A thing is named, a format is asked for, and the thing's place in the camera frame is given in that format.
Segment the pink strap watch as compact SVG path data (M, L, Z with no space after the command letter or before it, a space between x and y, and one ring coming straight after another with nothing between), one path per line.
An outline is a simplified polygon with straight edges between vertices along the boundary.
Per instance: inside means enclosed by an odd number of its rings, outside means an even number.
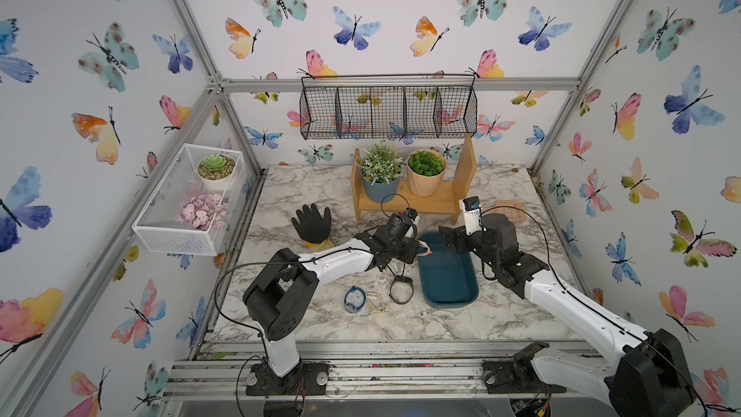
M428 247L418 246L416 250L417 257L424 257L431 254L431 250Z

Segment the black digital watch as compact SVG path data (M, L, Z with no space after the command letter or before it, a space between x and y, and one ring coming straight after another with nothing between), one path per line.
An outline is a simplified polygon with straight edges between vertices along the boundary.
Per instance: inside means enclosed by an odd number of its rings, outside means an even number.
M405 305L413 299L414 282L410 277L396 275L389 286L389 297L397 305Z

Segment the blue round watch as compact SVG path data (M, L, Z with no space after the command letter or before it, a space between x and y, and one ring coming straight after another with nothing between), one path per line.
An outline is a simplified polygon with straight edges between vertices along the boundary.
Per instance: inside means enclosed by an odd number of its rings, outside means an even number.
M366 303L366 292L359 287L353 286L345 293L345 298L343 299L343 308L349 314L357 314L364 309Z

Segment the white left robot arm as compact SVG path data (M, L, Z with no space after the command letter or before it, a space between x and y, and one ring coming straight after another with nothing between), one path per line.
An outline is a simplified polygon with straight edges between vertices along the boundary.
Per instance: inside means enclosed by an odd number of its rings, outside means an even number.
M266 340L267 368L273 376L285 378L297 370L300 356L293 332L316 291L345 276L385 270L393 260L411 264L419 246L418 221L416 210L407 208L333 249L295 254L285 248L273 255L242 298Z

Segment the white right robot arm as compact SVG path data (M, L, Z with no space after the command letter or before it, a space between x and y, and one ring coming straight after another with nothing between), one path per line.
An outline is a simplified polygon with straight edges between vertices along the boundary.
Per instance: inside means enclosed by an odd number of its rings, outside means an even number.
M507 216L472 210L462 226L439 231L447 247L476 255L496 282L556 317L597 353L584 357L535 343L520 355L527 378L598 400L619 416L679 416L701 400L673 334L646 330L576 291L549 264L520 250Z

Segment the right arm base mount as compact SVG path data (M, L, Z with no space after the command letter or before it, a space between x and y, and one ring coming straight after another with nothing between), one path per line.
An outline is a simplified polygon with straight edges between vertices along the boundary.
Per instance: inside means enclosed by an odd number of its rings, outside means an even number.
M488 394L536 393L548 391L563 394L563 386L541 381L532 361L536 353L549 348L545 342L534 342L515 355L482 363L482 381Z

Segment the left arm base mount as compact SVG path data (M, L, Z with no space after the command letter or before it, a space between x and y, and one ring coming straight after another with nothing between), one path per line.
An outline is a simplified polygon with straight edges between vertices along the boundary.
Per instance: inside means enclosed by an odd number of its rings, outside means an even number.
M246 379L247 396L324 396L329 382L329 365L300 361L280 378L267 363L252 366Z

